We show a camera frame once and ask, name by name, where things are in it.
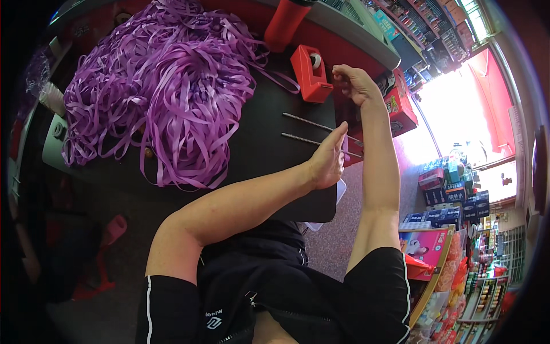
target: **white stripe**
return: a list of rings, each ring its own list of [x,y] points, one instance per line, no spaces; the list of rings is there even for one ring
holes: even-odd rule
[[[405,339],[405,337],[407,337],[407,335],[409,334],[409,332],[410,332],[410,330],[411,330],[411,328],[408,327],[407,325],[405,325],[405,327],[407,328],[407,331],[405,332],[405,335],[404,335],[403,337],[401,337],[401,339],[397,342],[397,344],[401,343],[401,341],[402,341],[403,339]]]
[[[151,294],[151,276],[147,276],[149,282],[149,288],[147,288],[147,320],[149,321],[149,333],[147,334],[147,344],[151,344],[151,335],[153,334],[153,321],[151,320],[151,301],[149,295]]]
[[[405,323],[405,319],[407,318],[407,316],[409,316],[409,312],[410,312],[410,308],[411,308],[411,304],[410,304],[410,295],[411,295],[411,288],[409,286],[409,280],[407,279],[407,263],[405,262],[405,254],[402,253],[403,255],[403,266],[405,267],[405,284],[407,285],[407,313],[405,313],[405,316],[403,317],[403,320],[401,320],[401,323]],[[397,344],[401,343],[403,339],[405,339],[405,337],[407,337],[407,335],[409,334],[410,332],[410,327],[408,325],[405,325],[405,327],[407,328],[407,331],[405,332],[405,335],[397,342]]]
[[[411,308],[411,304],[410,304],[411,288],[409,286],[409,280],[407,279],[407,263],[405,262],[405,254],[402,253],[402,255],[403,255],[403,266],[405,267],[405,283],[407,284],[407,313],[405,314],[405,317],[403,317],[403,320],[401,320],[401,323],[403,323],[407,318],[407,316],[409,316],[409,312],[411,310],[410,309]]]

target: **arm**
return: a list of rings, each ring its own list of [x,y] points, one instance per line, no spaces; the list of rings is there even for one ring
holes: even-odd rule
[[[228,185],[168,216],[151,244],[145,275],[196,284],[204,246],[254,228],[291,201],[340,179],[344,160],[340,147],[347,131],[344,122],[301,165]]]
[[[363,206],[359,228],[348,262],[348,272],[379,247],[400,248],[400,175],[389,115],[378,86],[362,69],[348,65],[333,68],[343,91],[361,107],[365,138],[363,163]]]

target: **zipper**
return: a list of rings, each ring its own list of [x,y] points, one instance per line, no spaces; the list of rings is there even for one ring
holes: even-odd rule
[[[253,292],[253,291],[249,291],[245,294],[245,297],[248,297],[248,299],[250,300],[250,306],[252,308],[256,307],[257,303],[254,302],[254,298],[256,297],[256,295],[258,295],[258,293],[256,292]],[[240,332],[235,332],[229,336],[226,336],[222,339],[220,339],[219,341],[216,342],[216,344],[222,344],[222,343],[227,343],[228,341],[234,339],[234,338],[238,338],[238,337],[242,337],[243,335],[247,334],[248,332],[250,332],[252,328],[249,327],[243,331],[240,331]]]
[[[252,306],[252,308],[255,308],[257,303],[254,302],[254,298],[256,297],[256,295],[258,295],[258,293],[256,292],[251,292],[249,291],[248,293],[246,293],[244,296],[245,297],[248,297],[248,299],[250,300],[250,305]]]
[[[246,330],[243,330],[243,331],[240,331],[240,332],[235,332],[235,333],[233,333],[233,334],[231,334],[227,337],[224,337],[224,338],[220,339],[219,341],[216,342],[216,344],[227,343],[228,341],[230,341],[232,339],[242,337],[243,335],[247,334],[248,332],[250,332],[250,328],[248,328]]]
[[[300,314],[300,313],[294,313],[294,312],[289,312],[287,310],[280,310],[280,309],[275,309],[275,308],[271,308],[269,306],[266,306],[262,303],[256,303],[256,304],[259,304],[259,305],[262,305],[264,306],[265,308],[267,308],[270,312],[273,311],[275,313],[282,313],[282,314],[285,314],[285,315],[288,315],[290,316],[291,318],[294,318],[296,320],[322,320],[322,321],[326,321],[328,323],[330,323],[332,321],[331,318],[325,318],[323,316],[315,316],[315,315],[305,315],[305,314]]]

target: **purple ribbon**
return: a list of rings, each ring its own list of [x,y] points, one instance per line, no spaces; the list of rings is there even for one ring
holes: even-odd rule
[[[64,94],[67,165],[96,156],[120,160],[130,145],[157,156],[155,185],[213,189],[225,179],[228,140],[256,83],[249,66],[264,69],[268,52],[246,25],[193,0],[155,0],[79,59]],[[296,87],[291,78],[275,72]],[[145,126],[140,142],[132,139]],[[104,152],[107,135],[118,139]]]

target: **white plastic container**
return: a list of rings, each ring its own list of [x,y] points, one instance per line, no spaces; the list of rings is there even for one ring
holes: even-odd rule
[[[336,184],[336,205],[338,205],[338,202],[340,202],[340,199],[342,199],[342,196],[344,195],[346,189],[347,185],[344,183],[343,180],[340,179]],[[321,228],[321,226],[324,225],[323,222],[304,222],[304,224],[314,232],[317,232]]]

